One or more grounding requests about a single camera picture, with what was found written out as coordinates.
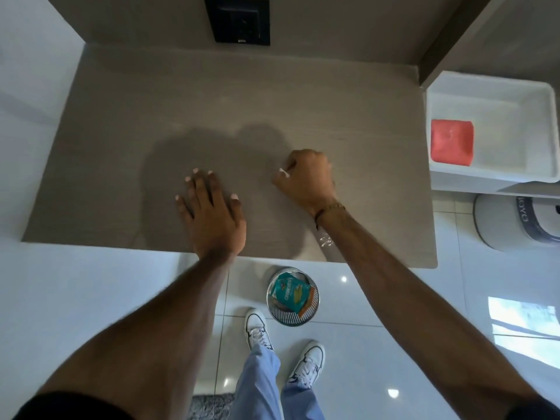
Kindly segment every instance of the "light blue jeans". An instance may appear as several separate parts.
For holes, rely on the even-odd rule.
[[[230,420],[282,420],[276,388],[280,360],[274,351],[253,346],[235,388]],[[312,389],[289,383],[280,397],[284,420],[324,420]]]

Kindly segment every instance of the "hand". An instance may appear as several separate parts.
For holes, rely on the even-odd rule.
[[[318,211],[337,201],[330,168],[324,153],[294,150],[283,168],[287,174],[278,171],[272,183],[315,217]]]
[[[176,196],[175,200],[179,215],[185,221],[187,233],[193,242],[194,252],[201,259],[213,250],[239,254],[245,246],[247,231],[241,202],[237,195],[232,194],[230,213],[223,199],[218,177],[212,171],[208,172],[209,194],[202,171],[193,169],[193,173],[192,178],[185,178],[191,211],[187,209],[183,197]]]

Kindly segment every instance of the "forearm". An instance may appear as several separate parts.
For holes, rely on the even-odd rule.
[[[321,219],[375,313],[463,418],[503,418],[536,396],[507,359],[347,212]]]
[[[139,420],[154,413],[186,416],[186,395],[192,395],[232,260],[228,253],[207,255],[155,298],[81,346],[39,393],[81,392],[115,403]]]

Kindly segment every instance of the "white wall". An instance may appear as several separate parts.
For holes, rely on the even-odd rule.
[[[178,270],[179,254],[20,242],[82,48],[47,0],[0,0],[0,419]]]

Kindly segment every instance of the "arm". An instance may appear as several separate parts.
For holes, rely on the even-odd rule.
[[[326,156],[292,152],[290,176],[274,183],[313,217],[336,202]],[[464,420],[504,419],[538,394],[509,361],[443,298],[387,252],[342,209],[325,211],[331,236],[375,313]]]
[[[210,199],[201,172],[187,180],[191,211],[178,211],[200,257],[154,299],[70,356],[39,390],[73,391],[110,402],[138,420],[184,419],[228,268],[245,245],[239,200],[223,199],[214,174]]]

